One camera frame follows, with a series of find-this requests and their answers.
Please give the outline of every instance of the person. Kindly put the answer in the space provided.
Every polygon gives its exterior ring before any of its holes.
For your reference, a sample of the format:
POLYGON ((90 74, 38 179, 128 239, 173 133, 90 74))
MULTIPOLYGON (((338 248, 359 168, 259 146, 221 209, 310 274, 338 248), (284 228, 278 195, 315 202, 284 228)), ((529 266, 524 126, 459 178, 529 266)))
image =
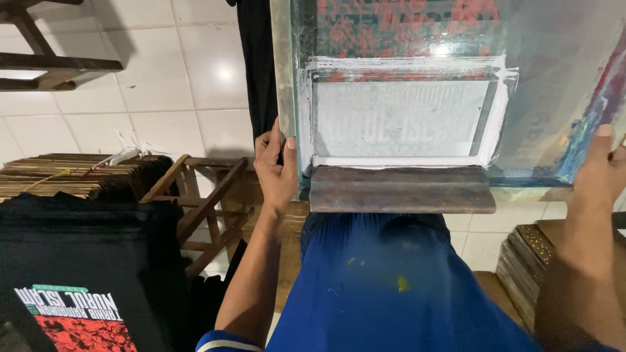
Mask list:
MULTIPOLYGON (((302 269, 267 351, 626 351, 613 282, 613 203, 626 186, 626 148, 600 126, 574 181, 536 307, 535 337, 481 290, 450 244, 443 216, 311 214, 302 269)), ((293 138, 278 123, 256 141, 265 197, 248 248, 197 352, 262 351, 274 312, 280 235, 298 188, 293 138)))

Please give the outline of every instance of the hand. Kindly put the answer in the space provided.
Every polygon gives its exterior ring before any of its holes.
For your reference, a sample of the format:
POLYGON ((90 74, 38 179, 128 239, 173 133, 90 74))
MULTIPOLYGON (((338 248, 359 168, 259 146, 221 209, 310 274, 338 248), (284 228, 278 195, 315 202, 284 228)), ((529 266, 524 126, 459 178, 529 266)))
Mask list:
POLYGON ((291 198, 298 191, 298 162, 295 138, 287 138, 283 151, 283 164, 277 165, 280 152, 280 126, 276 118, 272 131, 265 132, 255 141, 254 169, 263 190, 264 206, 284 214, 291 198))
POLYGON ((611 152, 615 131, 611 125, 598 127, 592 137, 585 163, 578 170, 574 190, 567 201, 574 212, 613 212, 613 204, 626 187, 626 148, 611 152))

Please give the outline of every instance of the forearm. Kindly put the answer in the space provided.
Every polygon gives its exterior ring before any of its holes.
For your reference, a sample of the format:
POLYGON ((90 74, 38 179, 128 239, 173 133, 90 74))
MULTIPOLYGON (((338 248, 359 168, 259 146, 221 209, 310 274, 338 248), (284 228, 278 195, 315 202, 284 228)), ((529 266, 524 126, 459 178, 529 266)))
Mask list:
POLYGON ((563 242, 555 244, 558 255, 548 266, 539 294, 537 338, 548 351, 580 348, 592 340, 625 350, 613 282, 610 207, 574 205, 565 233, 563 242))
POLYGON ((248 248, 230 282, 215 322, 216 330, 249 339, 261 347, 272 323, 284 215, 263 206, 248 248))

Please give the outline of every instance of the wooden stool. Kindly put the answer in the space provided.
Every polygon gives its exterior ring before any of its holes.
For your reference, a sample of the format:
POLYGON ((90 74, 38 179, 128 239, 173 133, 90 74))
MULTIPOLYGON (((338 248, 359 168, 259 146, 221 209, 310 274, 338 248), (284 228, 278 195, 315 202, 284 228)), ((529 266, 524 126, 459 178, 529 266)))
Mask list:
MULTIPOLYGON (((46 71, 32 80, 0 78, 0 91, 64 91, 76 89, 70 81, 87 72, 119 72, 119 61, 57 56, 33 21, 27 8, 43 0, 0 0, 0 23, 13 23, 34 55, 0 52, 0 70, 46 71)), ((48 0, 79 5, 83 0, 48 0)))
POLYGON ((204 268, 219 254, 227 245, 238 241, 242 236, 241 228, 254 214, 254 208, 242 203, 240 211, 215 210, 217 203, 231 188, 237 177, 243 177, 248 166, 248 159, 221 159, 221 158, 192 158, 183 155, 170 167, 165 175, 152 187, 152 189, 140 200, 140 203, 148 203, 152 200, 177 201, 178 206, 192 208, 182 219, 178 221, 177 237, 181 249, 200 251, 202 255, 196 259, 186 270, 187 277, 198 276, 204 268), (188 167, 212 167, 217 169, 230 169, 228 174, 217 184, 213 192, 207 198, 199 195, 190 195, 190 175, 188 167), (186 197, 171 197, 165 195, 176 178, 182 175, 185 184, 186 197), (217 217, 233 218, 234 223, 220 235, 217 225, 217 217), (211 243, 188 241, 189 237, 206 219, 208 230, 211 235, 211 243))

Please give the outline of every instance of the blue shirt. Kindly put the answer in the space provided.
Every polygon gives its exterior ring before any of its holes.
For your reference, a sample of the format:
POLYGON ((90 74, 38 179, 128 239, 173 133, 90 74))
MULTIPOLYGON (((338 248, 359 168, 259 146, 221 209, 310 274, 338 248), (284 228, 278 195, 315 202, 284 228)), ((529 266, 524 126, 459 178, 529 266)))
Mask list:
MULTIPOLYGON (((267 351, 541 351, 482 291, 441 215, 311 214, 301 244, 267 351)), ((260 350, 225 331, 197 347, 260 350)))

